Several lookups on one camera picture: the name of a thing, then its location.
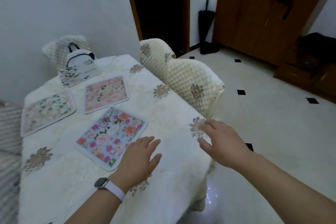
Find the dark doorway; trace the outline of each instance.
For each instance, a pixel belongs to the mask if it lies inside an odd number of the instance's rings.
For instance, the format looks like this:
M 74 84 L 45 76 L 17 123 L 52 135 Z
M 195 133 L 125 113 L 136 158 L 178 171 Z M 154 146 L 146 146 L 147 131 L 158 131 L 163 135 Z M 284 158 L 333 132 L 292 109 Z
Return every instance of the dark doorway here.
M 176 54 L 188 51 L 190 0 L 134 0 L 134 5 L 143 39 L 160 38 Z

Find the door frame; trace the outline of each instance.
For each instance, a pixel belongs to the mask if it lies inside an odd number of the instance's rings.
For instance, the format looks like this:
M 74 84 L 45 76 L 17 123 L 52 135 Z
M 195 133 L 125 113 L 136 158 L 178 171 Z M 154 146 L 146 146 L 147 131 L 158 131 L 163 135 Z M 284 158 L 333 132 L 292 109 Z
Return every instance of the door frame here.
M 139 16 L 135 0 L 129 0 L 131 3 L 131 9 L 133 18 L 138 33 L 139 41 L 143 40 Z M 182 50 L 187 53 L 190 50 L 190 0 L 181 0 L 182 4 Z

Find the floral placemat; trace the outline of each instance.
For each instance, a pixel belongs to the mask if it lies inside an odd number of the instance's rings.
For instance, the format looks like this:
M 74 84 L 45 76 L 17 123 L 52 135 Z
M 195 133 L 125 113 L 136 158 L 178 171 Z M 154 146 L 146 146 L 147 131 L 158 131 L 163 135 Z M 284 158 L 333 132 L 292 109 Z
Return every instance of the floral placemat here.
M 63 87 L 70 88 L 80 82 L 86 81 L 102 70 L 95 64 L 93 60 L 86 60 L 82 65 L 67 67 L 58 72 Z
M 23 108 L 21 136 L 26 137 L 76 110 L 70 90 L 64 90 Z
M 90 113 L 129 99 L 122 75 L 86 86 L 84 113 Z
M 82 137 L 77 148 L 107 171 L 115 169 L 126 147 L 145 129 L 145 119 L 111 107 Z

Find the dining chair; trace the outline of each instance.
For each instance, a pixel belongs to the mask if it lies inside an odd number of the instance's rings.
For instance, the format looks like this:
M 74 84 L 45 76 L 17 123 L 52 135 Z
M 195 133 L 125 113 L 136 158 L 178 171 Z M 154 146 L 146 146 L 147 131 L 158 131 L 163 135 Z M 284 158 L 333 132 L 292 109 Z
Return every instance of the dining chair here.
M 212 116 L 223 81 L 204 63 L 193 59 L 170 59 L 163 80 L 206 119 Z
M 140 63 L 161 81 L 170 59 L 176 59 L 176 55 L 165 41 L 158 38 L 140 41 Z
M 17 223 L 22 138 L 22 108 L 0 101 L 0 223 Z
M 66 35 L 53 40 L 42 47 L 42 52 L 56 66 L 57 71 L 67 67 L 67 57 L 71 52 L 69 44 L 74 43 L 80 49 L 91 51 L 89 39 L 83 35 Z

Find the tablecloth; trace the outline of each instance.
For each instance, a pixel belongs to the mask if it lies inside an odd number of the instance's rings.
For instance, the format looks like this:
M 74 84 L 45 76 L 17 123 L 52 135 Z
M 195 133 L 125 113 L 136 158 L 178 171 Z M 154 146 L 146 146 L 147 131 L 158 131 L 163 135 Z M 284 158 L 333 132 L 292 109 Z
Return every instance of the tablecloth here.
M 148 121 L 141 136 L 161 139 L 153 156 L 162 153 L 147 182 L 127 193 L 111 223 L 176 223 L 197 199 L 211 158 L 197 142 L 209 138 L 198 129 L 204 117 L 130 55 L 96 60 L 103 72 L 70 90 L 76 112 L 23 138 L 19 223 L 64 223 L 95 191 L 94 182 L 107 177 L 95 162 L 75 149 L 75 141 L 106 108 L 83 114 L 86 85 L 123 74 L 130 99 L 115 105 Z M 59 77 L 25 98 L 24 104 L 62 90 Z

